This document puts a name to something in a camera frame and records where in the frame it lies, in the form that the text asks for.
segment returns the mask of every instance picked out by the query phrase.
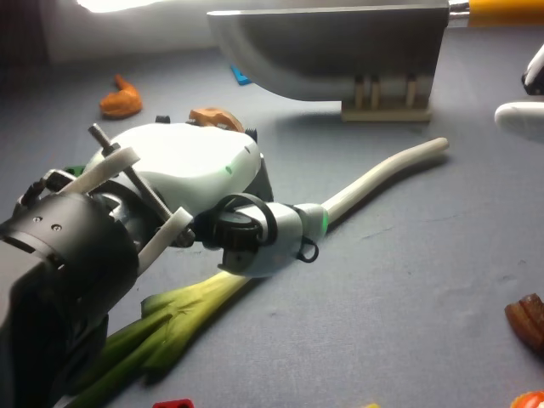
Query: yellow knife handle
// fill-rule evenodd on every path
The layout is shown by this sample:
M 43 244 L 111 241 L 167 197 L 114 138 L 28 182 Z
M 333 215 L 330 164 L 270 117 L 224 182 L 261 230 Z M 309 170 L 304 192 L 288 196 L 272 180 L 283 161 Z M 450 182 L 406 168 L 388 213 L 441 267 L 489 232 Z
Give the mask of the yellow knife handle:
M 470 0 L 471 27 L 544 25 L 544 0 Z

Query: robotic hand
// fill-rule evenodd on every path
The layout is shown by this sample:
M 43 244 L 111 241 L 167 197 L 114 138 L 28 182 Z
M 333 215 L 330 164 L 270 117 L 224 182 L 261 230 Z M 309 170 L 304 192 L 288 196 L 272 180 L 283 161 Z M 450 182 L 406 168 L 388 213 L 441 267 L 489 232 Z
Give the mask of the robotic hand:
M 222 269 L 259 277 L 313 262 L 326 232 L 322 206 L 272 202 L 255 132 L 158 122 L 110 142 L 89 130 L 102 151 L 85 173 L 51 170 L 0 225 L 3 408 L 54 405 L 167 247 L 201 241 L 224 250 Z
M 522 77 L 529 100 L 500 106 L 495 113 L 499 128 L 527 137 L 539 137 L 544 129 L 544 46 L 529 63 Z

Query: blue object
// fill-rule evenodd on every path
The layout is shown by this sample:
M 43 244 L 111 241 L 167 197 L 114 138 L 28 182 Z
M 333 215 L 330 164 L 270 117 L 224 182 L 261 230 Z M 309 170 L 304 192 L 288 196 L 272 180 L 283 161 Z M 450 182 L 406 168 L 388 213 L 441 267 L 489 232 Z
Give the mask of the blue object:
M 235 73 L 235 78 L 239 85 L 247 85 L 248 83 L 252 83 L 251 79 L 242 74 L 234 65 L 231 65 L 230 69 Z

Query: gray table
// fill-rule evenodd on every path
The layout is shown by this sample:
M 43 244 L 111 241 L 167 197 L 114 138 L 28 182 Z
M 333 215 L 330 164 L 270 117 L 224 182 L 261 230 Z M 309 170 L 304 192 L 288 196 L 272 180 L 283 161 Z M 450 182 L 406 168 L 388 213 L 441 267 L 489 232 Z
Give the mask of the gray table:
M 215 50 L 11 72 L 0 215 L 51 167 L 84 163 L 95 121 L 113 135 L 156 114 L 227 108 L 258 129 L 276 198 L 292 203 L 324 201 L 382 159 L 445 136 L 447 162 L 390 185 L 334 230 L 318 262 L 256 287 L 167 379 L 108 406 L 191 397 L 197 408 L 505 408 L 544 386 L 543 364 L 502 311 L 544 294 L 544 145 L 501 134 L 493 114 L 524 96 L 520 75 L 543 40 L 543 29 L 448 31 L 428 126 L 344 124 L 337 103 L 239 87 Z M 97 104 L 117 72 L 145 108 L 103 122 Z M 111 311 L 110 330 L 137 319 L 144 297 L 200 281 L 217 262 L 198 246 L 165 253 Z

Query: white wall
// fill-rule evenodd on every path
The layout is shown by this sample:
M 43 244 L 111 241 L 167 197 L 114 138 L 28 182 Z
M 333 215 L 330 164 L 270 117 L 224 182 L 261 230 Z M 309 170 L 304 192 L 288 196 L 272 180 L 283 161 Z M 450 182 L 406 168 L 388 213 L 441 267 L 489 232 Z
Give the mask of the white wall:
M 43 0 L 42 18 L 54 63 L 160 53 L 215 45 L 206 12 L 347 6 L 369 0 L 169 0 L 113 13 L 91 13 L 76 0 Z

